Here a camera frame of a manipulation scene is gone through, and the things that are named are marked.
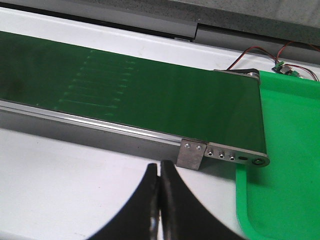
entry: hole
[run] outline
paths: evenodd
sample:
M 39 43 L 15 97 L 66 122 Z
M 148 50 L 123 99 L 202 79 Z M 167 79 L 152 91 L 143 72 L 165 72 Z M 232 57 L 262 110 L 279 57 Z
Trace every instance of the hole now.
M 248 158 L 245 157 L 245 156 L 239 156 L 238 159 L 240 159 L 240 160 L 248 160 Z

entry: gray surface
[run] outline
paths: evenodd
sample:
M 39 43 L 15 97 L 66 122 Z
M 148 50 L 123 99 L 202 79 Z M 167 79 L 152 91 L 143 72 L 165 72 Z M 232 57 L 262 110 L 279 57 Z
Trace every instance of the gray surface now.
M 239 51 L 244 51 L 252 46 L 260 46 L 274 56 L 276 56 L 279 49 L 287 43 L 285 40 L 274 40 L 257 35 L 252 36 L 252 34 L 248 33 L 234 33 L 231 35 L 228 30 L 222 30 L 221 28 L 213 29 L 204 26 L 197 28 L 196 37 L 193 41 L 195 43 Z M 262 52 L 258 50 L 252 50 L 251 52 L 262 54 Z M 316 65 L 320 63 L 320 52 L 302 43 L 292 43 L 288 45 L 280 57 L 281 59 L 291 59 Z
M 188 38 L 194 38 L 197 24 L 203 24 L 320 45 L 320 0 L 2 0 L 2 2 L 158 32 L 166 31 Z
M 161 15 L 102 5 L 95 0 L 2 0 L 1 2 L 184 36 L 191 39 L 195 37 L 197 30 L 195 22 L 180 19 L 172 20 Z
M 50 139 L 176 163 L 179 146 L 90 127 L 0 110 L 0 128 Z
M 320 45 L 320 0 L 99 0 L 98 3 Z

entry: metal bracket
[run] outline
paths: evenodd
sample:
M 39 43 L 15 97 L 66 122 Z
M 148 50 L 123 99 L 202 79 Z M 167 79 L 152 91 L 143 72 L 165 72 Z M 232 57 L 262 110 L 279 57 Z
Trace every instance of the metal bracket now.
M 178 167 L 198 170 L 207 144 L 194 140 L 182 139 L 176 165 Z
M 213 142 L 182 139 L 176 165 L 186 169 L 198 170 L 203 156 L 254 167 L 265 167 L 270 163 L 268 156 L 261 152 Z

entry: green conveyor belt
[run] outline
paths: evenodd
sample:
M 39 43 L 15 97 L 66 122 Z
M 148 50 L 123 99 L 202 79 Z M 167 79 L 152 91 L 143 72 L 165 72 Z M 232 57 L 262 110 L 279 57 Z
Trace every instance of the green conveyor belt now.
M 0 99 L 266 153 L 258 81 L 0 32 Z

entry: green plastic tray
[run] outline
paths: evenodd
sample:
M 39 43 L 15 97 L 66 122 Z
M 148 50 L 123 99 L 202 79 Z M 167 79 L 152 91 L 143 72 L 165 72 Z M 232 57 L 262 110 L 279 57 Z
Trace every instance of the green plastic tray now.
M 320 84 L 260 76 L 270 165 L 238 164 L 239 223 L 251 240 L 320 240 Z

